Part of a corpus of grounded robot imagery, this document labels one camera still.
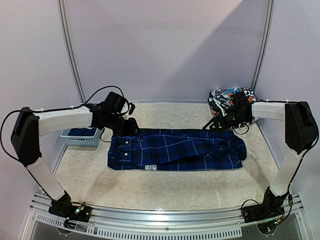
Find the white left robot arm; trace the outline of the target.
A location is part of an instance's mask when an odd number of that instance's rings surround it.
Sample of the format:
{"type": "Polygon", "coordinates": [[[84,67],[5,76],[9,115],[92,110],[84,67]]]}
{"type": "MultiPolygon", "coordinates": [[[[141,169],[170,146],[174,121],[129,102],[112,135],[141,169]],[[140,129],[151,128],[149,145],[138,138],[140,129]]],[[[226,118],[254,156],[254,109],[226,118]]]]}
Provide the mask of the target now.
{"type": "Polygon", "coordinates": [[[139,131],[134,118],[126,119],[103,104],[86,103],[45,110],[23,107],[15,113],[18,116],[10,141],[16,160],[26,168],[48,197],[56,201],[54,207],[63,217],[70,217],[74,213],[74,205],[69,202],[69,194],[48,166],[42,149],[42,139],[47,135],[74,128],[107,128],[123,136],[133,136],[139,131]]]}

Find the blue plaid flannel shirt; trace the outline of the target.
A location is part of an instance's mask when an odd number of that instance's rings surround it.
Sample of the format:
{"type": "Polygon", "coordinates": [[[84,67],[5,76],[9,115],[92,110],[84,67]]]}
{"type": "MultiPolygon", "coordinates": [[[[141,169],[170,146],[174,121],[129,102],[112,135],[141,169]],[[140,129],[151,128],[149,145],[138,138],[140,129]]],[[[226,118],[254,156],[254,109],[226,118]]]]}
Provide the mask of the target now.
{"type": "Polygon", "coordinates": [[[141,128],[113,135],[107,166],[113,170],[236,170],[247,158],[245,142],[231,130],[141,128]]]}

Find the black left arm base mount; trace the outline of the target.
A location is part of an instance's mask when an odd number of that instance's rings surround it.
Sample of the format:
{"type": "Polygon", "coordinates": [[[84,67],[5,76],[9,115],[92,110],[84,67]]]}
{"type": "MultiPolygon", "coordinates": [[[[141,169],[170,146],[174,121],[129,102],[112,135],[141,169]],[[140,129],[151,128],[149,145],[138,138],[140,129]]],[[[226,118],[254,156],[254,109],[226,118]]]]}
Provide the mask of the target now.
{"type": "Polygon", "coordinates": [[[70,195],[65,191],[58,200],[51,200],[48,213],[71,221],[88,223],[92,210],[93,208],[85,202],[72,201],[70,195]]]}

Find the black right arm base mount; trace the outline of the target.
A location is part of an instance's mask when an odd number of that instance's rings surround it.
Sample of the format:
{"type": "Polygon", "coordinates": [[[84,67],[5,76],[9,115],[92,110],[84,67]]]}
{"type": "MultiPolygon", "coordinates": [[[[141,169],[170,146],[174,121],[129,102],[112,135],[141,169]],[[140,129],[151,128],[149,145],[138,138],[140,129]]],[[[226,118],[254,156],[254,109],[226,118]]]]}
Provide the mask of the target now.
{"type": "Polygon", "coordinates": [[[280,216],[278,220],[275,220],[274,225],[282,223],[292,211],[293,197],[289,191],[283,195],[274,195],[268,187],[264,193],[262,203],[258,203],[253,199],[247,199],[240,207],[242,216],[245,223],[257,222],[267,219],[272,219],[280,216]],[[288,213],[285,212],[283,207],[285,199],[288,199],[288,205],[290,209],[288,213]]]}

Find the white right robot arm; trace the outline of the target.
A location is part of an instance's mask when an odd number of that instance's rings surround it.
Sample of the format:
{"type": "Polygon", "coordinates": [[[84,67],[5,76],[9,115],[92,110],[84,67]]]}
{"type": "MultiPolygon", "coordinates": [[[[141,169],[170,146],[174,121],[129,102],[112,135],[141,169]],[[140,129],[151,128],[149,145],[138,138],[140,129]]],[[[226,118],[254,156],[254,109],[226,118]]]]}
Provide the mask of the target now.
{"type": "Polygon", "coordinates": [[[309,104],[289,100],[257,101],[247,89],[234,93],[213,90],[207,101],[213,117],[205,129],[235,129],[260,119],[284,123],[285,156],[258,208],[262,218],[269,218],[278,210],[277,202],[289,194],[302,160],[319,140],[319,129],[309,104]]]}

